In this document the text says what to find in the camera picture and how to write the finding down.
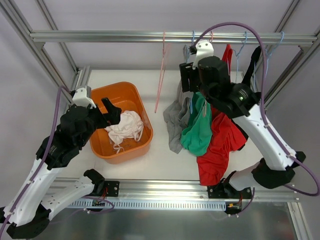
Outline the white tank top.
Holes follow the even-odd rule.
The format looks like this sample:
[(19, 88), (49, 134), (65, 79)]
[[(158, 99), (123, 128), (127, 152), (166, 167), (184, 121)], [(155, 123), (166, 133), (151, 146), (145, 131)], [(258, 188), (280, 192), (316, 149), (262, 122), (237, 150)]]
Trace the white tank top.
[(113, 142), (113, 149), (118, 154), (125, 151), (121, 146), (125, 139), (134, 139), (139, 142), (144, 131), (144, 123), (137, 112), (125, 110), (120, 115), (120, 122), (105, 128), (109, 139)]

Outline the grey shirt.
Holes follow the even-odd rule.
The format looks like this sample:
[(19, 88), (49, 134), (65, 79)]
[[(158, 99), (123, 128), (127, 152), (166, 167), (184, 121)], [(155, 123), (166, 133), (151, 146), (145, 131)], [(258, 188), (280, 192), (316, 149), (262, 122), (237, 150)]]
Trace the grey shirt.
[(182, 82), (179, 81), (175, 101), (163, 112), (163, 119), (168, 132), (169, 149), (179, 154), (183, 149), (181, 144), (182, 131), (188, 127), (189, 119), (193, 110), (192, 98), (194, 93), (183, 92)]

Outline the pink wire hanger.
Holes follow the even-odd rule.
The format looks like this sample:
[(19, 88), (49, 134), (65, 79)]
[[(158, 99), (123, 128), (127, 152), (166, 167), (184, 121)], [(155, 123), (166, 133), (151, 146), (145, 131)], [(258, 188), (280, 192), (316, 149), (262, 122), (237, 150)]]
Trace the pink wire hanger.
[(159, 101), (160, 101), (160, 96), (161, 96), (164, 76), (165, 76), (165, 72), (166, 72), (166, 64), (167, 64), (167, 59), (168, 59), (170, 47), (171, 47), (171, 44), (166, 43), (166, 32), (164, 31), (163, 37), (162, 37), (162, 60), (161, 60), (161, 65), (160, 65), (160, 72), (159, 72), (159, 80), (158, 80), (154, 113), (156, 113), (158, 110), (158, 105), (159, 105)]

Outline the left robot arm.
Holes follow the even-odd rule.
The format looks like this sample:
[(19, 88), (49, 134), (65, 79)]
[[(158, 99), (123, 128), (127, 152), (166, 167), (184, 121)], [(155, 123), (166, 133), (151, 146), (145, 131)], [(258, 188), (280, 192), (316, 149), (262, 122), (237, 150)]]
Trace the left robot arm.
[(104, 193), (104, 177), (89, 169), (66, 189), (45, 196), (57, 176), (80, 153), (96, 130), (120, 122), (121, 108), (114, 106), (108, 98), (101, 101), (106, 113), (91, 103), (87, 106), (71, 105), (61, 116), (60, 124), (43, 140), (18, 194), (10, 204), (0, 209), (0, 230), (6, 231), (12, 239), (32, 239), (72, 202), (84, 196)]

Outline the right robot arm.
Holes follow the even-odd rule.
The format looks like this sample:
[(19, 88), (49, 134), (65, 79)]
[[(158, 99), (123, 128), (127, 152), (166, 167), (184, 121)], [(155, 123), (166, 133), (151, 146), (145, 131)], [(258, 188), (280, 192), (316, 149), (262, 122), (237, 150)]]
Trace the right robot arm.
[(228, 65), (217, 56), (179, 65), (183, 92), (199, 93), (235, 125), (244, 138), (250, 138), (262, 159), (243, 170), (232, 172), (225, 180), (223, 193), (235, 198), (242, 190), (261, 186), (266, 189), (289, 188), (294, 169), (306, 156), (288, 146), (263, 115), (260, 93), (244, 83), (231, 82)]

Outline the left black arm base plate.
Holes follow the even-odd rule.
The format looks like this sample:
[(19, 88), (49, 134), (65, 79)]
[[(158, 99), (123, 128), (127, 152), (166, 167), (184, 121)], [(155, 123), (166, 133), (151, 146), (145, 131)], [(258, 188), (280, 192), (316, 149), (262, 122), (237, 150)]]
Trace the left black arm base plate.
[(118, 197), (120, 182), (116, 180), (105, 180), (102, 188), (102, 197)]

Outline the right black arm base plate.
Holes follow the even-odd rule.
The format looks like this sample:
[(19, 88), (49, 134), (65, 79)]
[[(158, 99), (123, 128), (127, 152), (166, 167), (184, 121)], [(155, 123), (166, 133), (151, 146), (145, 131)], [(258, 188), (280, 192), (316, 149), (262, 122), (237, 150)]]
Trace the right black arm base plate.
[(252, 190), (250, 187), (239, 191), (233, 188), (226, 178), (223, 178), (217, 185), (207, 186), (207, 193), (209, 199), (245, 199), (252, 197)]

